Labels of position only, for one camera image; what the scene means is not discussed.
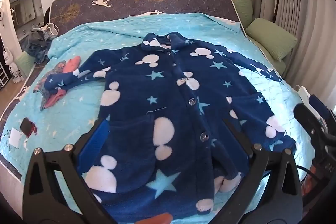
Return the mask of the person's hand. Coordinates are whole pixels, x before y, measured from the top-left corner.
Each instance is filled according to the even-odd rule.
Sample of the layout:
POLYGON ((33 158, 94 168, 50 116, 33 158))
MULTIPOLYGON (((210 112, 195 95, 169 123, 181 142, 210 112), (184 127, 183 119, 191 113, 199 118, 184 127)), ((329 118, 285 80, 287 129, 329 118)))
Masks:
POLYGON ((171 224, 173 216, 169 213, 156 215, 155 217, 143 219, 135 222, 135 224, 171 224))

